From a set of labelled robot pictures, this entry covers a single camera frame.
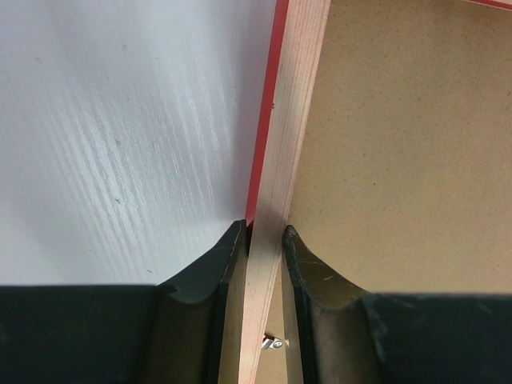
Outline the red picture frame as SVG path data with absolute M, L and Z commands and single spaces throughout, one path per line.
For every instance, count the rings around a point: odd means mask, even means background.
M 238 380 L 264 374 L 293 225 L 372 291 L 511 290 L 511 4 L 282 1 Z

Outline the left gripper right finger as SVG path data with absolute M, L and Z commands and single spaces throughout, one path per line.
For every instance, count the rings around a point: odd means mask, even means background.
M 366 290 L 311 252 L 288 225 L 282 235 L 282 308 L 290 383 L 380 383 L 362 297 Z

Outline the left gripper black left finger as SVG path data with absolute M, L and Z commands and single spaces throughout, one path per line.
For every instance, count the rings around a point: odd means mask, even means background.
M 154 382 L 236 383 L 242 338 L 247 224 L 159 286 Z

